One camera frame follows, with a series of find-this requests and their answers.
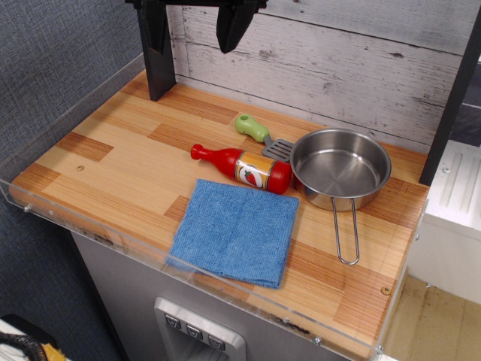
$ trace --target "toy kitchen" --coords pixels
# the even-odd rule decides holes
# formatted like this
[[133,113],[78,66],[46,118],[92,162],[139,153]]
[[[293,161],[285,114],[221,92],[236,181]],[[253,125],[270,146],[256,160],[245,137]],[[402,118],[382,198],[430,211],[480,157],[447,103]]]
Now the toy kitchen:
[[481,2],[127,2],[145,70],[8,201],[71,230],[131,360],[388,360]]

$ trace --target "wooden floor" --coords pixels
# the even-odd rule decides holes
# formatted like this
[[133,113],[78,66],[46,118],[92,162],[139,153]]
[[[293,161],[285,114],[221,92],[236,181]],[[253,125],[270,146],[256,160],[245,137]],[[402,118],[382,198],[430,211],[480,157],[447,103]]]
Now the wooden floor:
[[384,351],[398,361],[479,361],[481,305],[408,276]]

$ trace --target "gray carpet wall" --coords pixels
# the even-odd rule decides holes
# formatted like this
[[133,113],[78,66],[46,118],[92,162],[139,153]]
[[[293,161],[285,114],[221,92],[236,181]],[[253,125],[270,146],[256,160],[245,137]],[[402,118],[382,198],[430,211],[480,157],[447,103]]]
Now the gray carpet wall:
[[[15,175],[143,67],[123,0],[0,2],[0,178]],[[64,229],[0,197],[0,316],[50,333],[75,361],[123,358]]]

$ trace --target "green spatula handle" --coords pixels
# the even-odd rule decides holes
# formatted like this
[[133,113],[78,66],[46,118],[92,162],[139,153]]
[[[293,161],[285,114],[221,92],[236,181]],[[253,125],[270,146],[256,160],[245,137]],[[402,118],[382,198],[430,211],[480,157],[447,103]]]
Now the green spatula handle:
[[257,123],[249,114],[242,114],[237,117],[235,128],[239,133],[250,135],[259,143],[263,143],[271,135],[269,129]]

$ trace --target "chili pepper label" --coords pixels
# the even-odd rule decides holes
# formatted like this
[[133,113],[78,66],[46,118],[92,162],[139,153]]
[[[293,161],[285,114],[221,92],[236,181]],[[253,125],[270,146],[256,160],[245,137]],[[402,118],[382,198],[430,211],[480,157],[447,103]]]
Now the chili pepper label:
[[250,186],[266,190],[274,163],[274,159],[244,152],[237,161],[235,179]]

